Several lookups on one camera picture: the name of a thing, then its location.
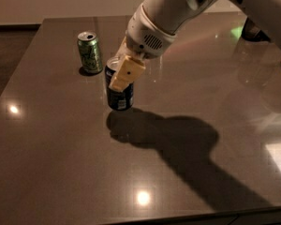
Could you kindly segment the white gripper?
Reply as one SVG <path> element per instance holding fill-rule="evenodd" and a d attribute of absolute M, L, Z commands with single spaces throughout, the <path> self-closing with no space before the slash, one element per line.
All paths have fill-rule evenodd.
<path fill-rule="evenodd" d="M 140 5 L 131 17 L 126 37 L 115 56 L 119 58 L 119 67 L 111 77 L 109 88 L 116 92 L 123 92 L 130 84 L 136 81 L 145 70 L 144 63 L 128 55 L 127 48 L 137 54 L 142 54 L 146 59 L 161 56 L 176 39 L 160 30 L 147 16 L 143 5 Z"/>

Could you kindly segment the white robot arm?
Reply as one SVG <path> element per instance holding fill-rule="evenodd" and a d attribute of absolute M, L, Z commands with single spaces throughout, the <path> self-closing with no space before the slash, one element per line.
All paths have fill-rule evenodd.
<path fill-rule="evenodd" d="M 126 28 L 116 56 L 119 67 L 110 89 L 122 92 L 145 70 L 146 59 L 161 56 L 177 38 L 183 25 L 200 14 L 218 11 L 223 0 L 143 0 Z M 281 0 L 227 0 L 246 16 L 243 34 L 264 34 L 281 50 Z"/>

